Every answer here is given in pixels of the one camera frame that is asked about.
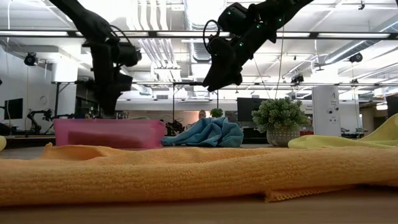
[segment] orange towel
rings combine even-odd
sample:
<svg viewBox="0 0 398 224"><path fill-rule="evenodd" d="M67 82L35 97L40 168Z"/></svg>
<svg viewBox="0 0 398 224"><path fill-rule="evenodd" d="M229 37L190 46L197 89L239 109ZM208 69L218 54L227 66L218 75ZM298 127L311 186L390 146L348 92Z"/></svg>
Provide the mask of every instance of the orange towel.
<svg viewBox="0 0 398 224"><path fill-rule="evenodd" d="M169 201L264 194L270 202L398 186L398 149L169 148L47 145L40 159L0 159L0 205Z"/></svg>

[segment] microfiber towel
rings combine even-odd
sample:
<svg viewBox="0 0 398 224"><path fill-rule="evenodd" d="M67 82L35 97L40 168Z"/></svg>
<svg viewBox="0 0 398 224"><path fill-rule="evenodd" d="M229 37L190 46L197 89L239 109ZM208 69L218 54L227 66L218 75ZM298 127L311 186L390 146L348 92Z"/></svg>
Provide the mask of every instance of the microfiber towel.
<svg viewBox="0 0 398 224"><path fill-rule="evenodd" d="M236 123L227 118L202 118L190 129L174 136L164 137L163 146L239 147L243 132Z"/></svg>
<svg viewBox="0 0 398 224"><path fill-rule="evenodd" d="M39 159L0 159L0 206L155 202L263 194L268 202L347 189L398 187L398 148L122 151L45 147Z"/></svg>
<svg viewBox="0 0 398 224"><path fill-rule="evenodd" d="M289 142L289 147L310 149L316 147L362 146L388 148L398 146L398 114L390 117L374 132L358 140L336 136L303 136Z"/></svg>

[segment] pink plastic bin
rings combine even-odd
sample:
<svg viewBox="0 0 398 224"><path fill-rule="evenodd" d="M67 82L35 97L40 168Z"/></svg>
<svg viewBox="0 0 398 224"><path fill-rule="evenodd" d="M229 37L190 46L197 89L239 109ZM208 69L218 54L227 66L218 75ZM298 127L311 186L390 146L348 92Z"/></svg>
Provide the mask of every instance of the pink plastic bin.
<svg viewBox="0 0 398 224"><path fill-rule="evenodd" d="M57 146L156 149L161 147L165 124L157 120L56 119L54 130Z"/></svg>

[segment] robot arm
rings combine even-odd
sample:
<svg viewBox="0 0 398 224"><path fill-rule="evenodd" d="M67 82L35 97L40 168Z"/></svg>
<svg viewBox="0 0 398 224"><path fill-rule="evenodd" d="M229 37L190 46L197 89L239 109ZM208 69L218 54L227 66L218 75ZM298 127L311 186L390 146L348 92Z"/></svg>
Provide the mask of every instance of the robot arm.
<svg viewBox="0 0 398 224"><path fill-rule="evenodd" d="M234 34L231 40L216 36L206 45L211 54L211 68L203 82L208 91L242 83L242 66L270 40L275 43L277 30L313 0L267 0L246 9L239 3L227 7L218 18L218 26Z"/></svg>
<svg viewBox="0 0 398 224"><path fill-rule="evenodd" d="M40 130L42 129L42 127L35 120L35 118L34 118L35 114L43 114L43 116L44 116L43 120L50 121L51 115L52 115L52 110L48 109L48 110L41 110L41 111L31 111L27 115L27 118L30 119L30 121L32 122L32 130L36 134L40 134Z"/></svg>
<svg viewBox="0 0 398 224"><path fill-rule="evenodd" d="M85 9L77 0L49 1L65 13L86 38L87 41L83 46L91 49L92 71L95 78L86 85L94 91L104 115L112 118L121 92L129 91L132 83L132 77L120 74L120 68L123 65L128 67L136 65L142 58L139 49L136 49L129 40L120 42L120 38L112 29L117 27Z"/></svg>

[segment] blue towel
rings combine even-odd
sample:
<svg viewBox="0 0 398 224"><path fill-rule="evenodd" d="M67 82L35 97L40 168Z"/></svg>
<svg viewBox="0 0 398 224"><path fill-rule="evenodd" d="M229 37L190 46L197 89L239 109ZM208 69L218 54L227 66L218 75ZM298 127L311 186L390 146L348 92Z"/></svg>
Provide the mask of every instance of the blue towel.
<svg viewBox="0 0 398 224"><path fill-rule="evenodd" d="M243 132L227 118L202 118L190 129L174 137L164 137L163 146L239 147Z"/></svg>

